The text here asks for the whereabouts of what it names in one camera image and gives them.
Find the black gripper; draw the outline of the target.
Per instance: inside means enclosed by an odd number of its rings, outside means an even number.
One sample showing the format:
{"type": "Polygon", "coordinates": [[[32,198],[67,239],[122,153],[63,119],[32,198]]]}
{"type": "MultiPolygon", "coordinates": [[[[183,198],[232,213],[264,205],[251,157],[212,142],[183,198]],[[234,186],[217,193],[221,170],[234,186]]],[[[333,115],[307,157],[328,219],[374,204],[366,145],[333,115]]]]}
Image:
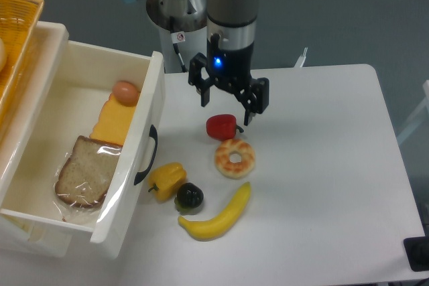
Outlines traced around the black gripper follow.
{"type": "Polygon", "coordinates": [[[197,53],[190,60],[188,83],[196,87],[200,105],[210,101],[210,88],[217,88],[234,94],[245,109],[244,125],[248,126],[256,114],[262,114],[269,104],[269,80],[251,78],[250,67],[253,44],[239,50],[225,50],[220,47],[221,36],[215,33],[207,46],[207,57],[197,53]],[[205,69],[208,77],[202,77],[205,69]]]}

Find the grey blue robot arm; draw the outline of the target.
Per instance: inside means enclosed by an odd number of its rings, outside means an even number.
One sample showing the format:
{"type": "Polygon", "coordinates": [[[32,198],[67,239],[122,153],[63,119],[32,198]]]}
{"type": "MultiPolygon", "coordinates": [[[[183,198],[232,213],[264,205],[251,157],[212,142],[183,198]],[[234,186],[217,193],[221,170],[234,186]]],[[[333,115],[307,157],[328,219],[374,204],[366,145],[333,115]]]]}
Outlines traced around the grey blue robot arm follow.
{"type": "Polygon", "coordinates": [[[259,0],[145,1],[164,56],[177,59],[176,69],[187,73],[202,105],[215,86],[243,105],[245,124],[266,109],[269,81],[251,75],[259,0]]]}

